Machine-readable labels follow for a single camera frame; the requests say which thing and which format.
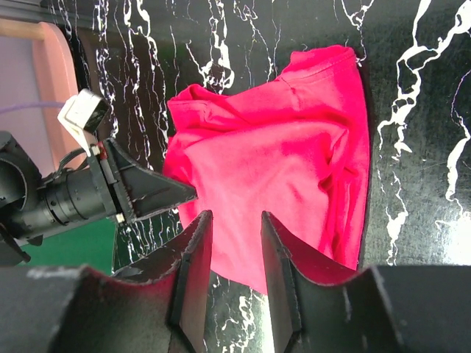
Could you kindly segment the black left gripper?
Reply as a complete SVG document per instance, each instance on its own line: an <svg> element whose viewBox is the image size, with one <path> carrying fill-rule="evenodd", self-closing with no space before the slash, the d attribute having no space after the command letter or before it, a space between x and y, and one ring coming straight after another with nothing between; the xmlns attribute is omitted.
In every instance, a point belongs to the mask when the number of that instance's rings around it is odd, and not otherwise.
<svg viewBox="0 0 471 353"><path fill-rule="evenodd" d="M23 241L40 246L44 238L92 221L141 221L196 199L193 187L142 167L112 138L105 140L110 183L99 155L88 157L83 168L67 168L83 152L68 153L43 177L17 140L1 132L2 266L31 260Z"/></svg>

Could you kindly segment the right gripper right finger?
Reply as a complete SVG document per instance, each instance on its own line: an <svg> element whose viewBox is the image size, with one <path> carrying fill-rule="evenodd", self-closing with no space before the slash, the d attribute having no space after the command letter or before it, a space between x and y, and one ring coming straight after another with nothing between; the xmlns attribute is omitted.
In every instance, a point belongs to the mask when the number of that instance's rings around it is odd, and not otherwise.
<svg viewBox="0 0 471 353"><path fill-rule="evenodd" d="M351 270L272 213L261 238L276 352L468 352L470 268Z"/></svg>

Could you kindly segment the magenta pink t shirt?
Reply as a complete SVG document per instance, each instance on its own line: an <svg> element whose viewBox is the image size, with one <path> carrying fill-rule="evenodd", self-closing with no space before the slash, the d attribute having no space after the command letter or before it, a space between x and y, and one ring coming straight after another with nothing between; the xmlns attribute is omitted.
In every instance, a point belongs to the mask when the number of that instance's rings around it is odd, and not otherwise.
<svg viewBox="0 0 471 353"><path fill-rule="evenodd" d="M261 214L356 269L369 184L369 128L347 46L292 53L271 82L233 96L190 85L168 103L163 173L195 188L183 225L213 213L211 269L266 293Z"/></svg>

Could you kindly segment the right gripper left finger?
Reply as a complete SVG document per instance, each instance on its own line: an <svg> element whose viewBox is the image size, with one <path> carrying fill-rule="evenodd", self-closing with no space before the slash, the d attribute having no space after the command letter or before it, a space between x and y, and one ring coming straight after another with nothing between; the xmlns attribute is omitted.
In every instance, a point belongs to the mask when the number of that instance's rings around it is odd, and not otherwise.
<svg viewBox="0 0 471 353"><path fill-rule="evenodd" d="M202 352L213 214L113 276L90 266L1 270L3 352Z"/></svg>

